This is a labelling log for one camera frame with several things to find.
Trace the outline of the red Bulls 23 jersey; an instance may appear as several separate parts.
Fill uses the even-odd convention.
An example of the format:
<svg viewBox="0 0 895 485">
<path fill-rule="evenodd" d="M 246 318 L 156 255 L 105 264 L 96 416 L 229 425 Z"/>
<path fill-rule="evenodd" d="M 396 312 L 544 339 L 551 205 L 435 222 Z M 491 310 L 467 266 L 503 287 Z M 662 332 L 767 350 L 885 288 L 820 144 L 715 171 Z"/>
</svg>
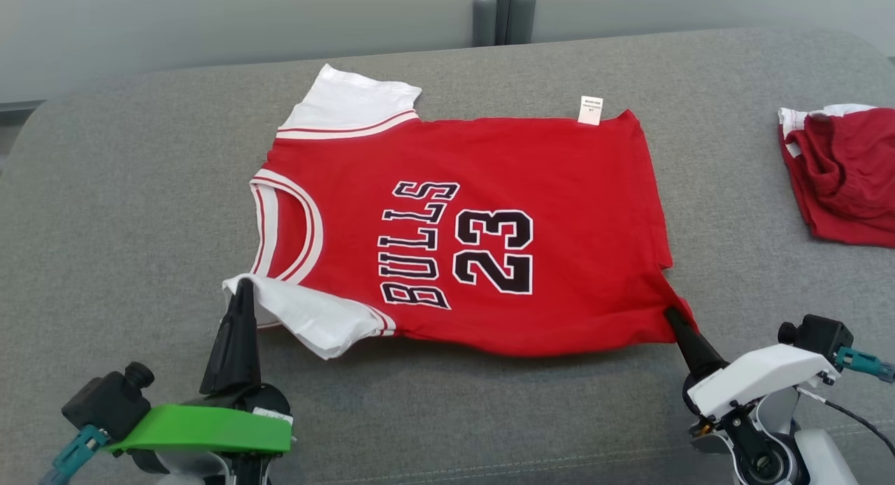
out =
<svg viewBox="0 0 895 485">
<path fill-rule="evenodd" d="M 548 357 L 672 344 L 693 317 L 636 116 L 423 121 L 419 87 L 326 65 L 250 179 L 259 328 Z"/>
</svg>

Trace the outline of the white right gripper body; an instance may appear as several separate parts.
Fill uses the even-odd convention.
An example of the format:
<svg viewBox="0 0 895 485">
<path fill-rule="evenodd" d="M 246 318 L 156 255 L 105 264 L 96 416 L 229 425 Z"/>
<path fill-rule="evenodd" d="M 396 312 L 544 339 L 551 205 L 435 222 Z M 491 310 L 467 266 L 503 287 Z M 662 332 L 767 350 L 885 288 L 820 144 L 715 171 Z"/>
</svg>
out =
<svg viewBox="0 0 895 485">
<path fill-rule="evenodd" d="M 783 389 L 809 383 L 818 386 L 819 374 L 838 380 L 838 371 L 821 354 L 789 345 L 754 350 L 720 368 L 685 393 L 704 418 L 721 419 L 734 408 Z"/>
</svg>

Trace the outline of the red shorts with white stripe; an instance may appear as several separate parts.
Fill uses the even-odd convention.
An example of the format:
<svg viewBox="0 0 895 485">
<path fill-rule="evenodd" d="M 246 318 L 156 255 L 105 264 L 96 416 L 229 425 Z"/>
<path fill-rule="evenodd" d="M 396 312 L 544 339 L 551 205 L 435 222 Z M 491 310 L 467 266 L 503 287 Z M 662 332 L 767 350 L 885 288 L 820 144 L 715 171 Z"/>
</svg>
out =
<svg viewBox="0 0 895 485">
<path fill-rule="evenodd" d="M 778 116 L 781 156 L 812 236 L 895 249 L 895 108 L 781 107 Z"/>
</svg>

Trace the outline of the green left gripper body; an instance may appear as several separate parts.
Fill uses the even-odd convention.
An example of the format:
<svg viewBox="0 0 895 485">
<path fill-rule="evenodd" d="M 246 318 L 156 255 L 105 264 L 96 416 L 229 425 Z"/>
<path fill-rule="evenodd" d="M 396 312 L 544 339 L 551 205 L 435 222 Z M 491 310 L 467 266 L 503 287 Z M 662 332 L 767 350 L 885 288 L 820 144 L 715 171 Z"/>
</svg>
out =
<svg viewBox="0 0 895 485">
<path fill-rule="evenodd" d="M 290 412 L 285 396 L 269 384 L 191 403 L 163 403 L 105 450 L 283 454 L 293 444 Z"/>
</svg>

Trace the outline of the grey fabric sofa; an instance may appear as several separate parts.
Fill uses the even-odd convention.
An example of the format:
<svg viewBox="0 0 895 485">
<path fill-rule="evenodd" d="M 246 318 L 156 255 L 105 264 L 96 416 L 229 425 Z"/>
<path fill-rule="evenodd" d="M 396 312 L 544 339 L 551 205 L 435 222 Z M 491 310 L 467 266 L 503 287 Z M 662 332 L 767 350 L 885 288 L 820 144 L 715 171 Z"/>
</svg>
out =
<svg viewBox="0 0 895 485">
<path fill-rule="evenodd" d="M 421 87 L 428 120 L 642 122 L 669 281 L 727 359 L 808 313 L 895 362 L 895 250 L 815 242 L 774 134 L 780 107 L 895 107 L 895 65 L 827 29 L 723 29 L 332 59 Z M 0 485 L 34 485 L 74 429 L 61 406 L 140 361 L 153 403 L 197 396 L 221 282 L 258 243 L 248 180 L 322 61 L 107 80 L 43 103 L 0 174 Z M 394 338 L 323 361 L 259 334 L 293 407 L 275 485 L 731 485 L 690 447 L 675 346 L 546 361 Z"/>
</svg>

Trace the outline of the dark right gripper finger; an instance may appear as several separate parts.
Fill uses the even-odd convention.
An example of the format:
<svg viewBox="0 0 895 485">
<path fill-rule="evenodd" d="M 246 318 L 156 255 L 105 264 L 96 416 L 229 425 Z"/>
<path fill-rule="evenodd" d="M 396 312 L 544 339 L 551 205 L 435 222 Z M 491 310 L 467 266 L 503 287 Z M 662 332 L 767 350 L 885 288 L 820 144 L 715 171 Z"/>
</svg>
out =
<svg viewBox="0 0 895 485">
<path fill-rule="evenodd" d="M 719 352 L 676 307 L 665 310 L 665 318 L 675 335 L 675 342 L 694 381 L 702 381 L 722 368 L 728 367 Z"/>
</svg>

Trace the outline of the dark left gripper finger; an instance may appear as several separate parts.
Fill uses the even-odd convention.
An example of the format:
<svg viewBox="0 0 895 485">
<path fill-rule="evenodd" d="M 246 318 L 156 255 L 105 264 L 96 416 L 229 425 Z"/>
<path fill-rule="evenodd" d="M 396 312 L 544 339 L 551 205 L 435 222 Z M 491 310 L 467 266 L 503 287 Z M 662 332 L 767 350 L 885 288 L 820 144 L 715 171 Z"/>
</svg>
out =
<svg viewBox="0 0 895 485">
<path fill-rule="evenodd" d="M 223 395 L 262 385 L 255 317 L 255 285 L 243 279 L 221 319 L 199 393 Z"/>
</svg>

